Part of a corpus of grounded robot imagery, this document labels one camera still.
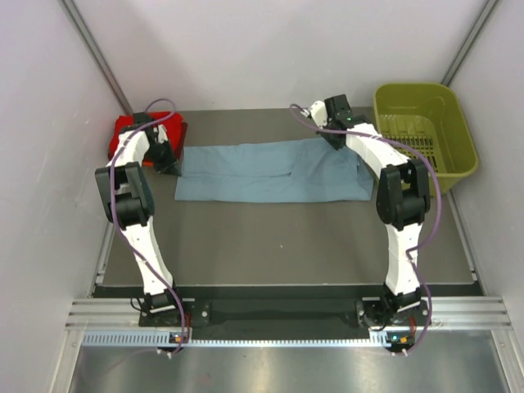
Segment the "light blue t shirt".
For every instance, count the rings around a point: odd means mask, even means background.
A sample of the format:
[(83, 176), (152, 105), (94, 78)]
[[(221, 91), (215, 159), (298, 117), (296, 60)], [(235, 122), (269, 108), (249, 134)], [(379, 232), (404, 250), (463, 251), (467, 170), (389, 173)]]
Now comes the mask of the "light blue t shirt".
[(187, 147), (177, 201), (317, 203), (369, 201), (374, 177), (348, 148), (322, 138)]

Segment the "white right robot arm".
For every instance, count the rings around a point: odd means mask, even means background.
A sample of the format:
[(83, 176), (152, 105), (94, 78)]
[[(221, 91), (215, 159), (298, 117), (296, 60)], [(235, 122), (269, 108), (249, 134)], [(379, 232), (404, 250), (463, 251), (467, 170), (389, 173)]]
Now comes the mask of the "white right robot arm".
[(388, 238), (388, 271), (378, 305), (360, 312), (362, 324), (383, 329), (405, 321), (421, 304), (414, 250), (431, 207), (428, 170), (419, 158), (397, 151), (370, 120), (354, 115), (346, 95), (314, 102), (309, 117), (336, 150), (347, 147), (377, 176), (376, 210)]

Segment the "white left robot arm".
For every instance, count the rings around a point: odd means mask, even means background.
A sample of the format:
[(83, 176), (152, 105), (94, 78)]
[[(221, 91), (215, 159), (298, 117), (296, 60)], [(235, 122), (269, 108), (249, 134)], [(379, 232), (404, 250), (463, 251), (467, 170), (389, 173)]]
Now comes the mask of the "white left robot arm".
[(131, 302), (142, 327), (183, 327), (186, 306), (176, 294), (154, 232), (156, 211), (145, 164), (158, 174), (177, 176), (177, 137), (183, 120), (173, 111), (150, 108), (121, 116), (109, 144), (109, 162), (95, 171), (95, 180), (108, 221), (131, 250), (142, 276), (143, 295)]

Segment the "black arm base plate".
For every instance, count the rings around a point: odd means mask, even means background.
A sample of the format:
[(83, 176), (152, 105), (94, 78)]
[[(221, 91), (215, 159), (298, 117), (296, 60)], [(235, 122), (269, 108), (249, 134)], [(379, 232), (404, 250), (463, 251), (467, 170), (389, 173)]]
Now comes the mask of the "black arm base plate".
[(228, 322), (336, 322), (351, 328), (422, 326), (429, 316), (426, 301), (394, 312), (383, 299), (244, 299), (187, 300), (184, 316), (176, 309), (139, 312), (138, 325), (148, 328), (207, 328)]

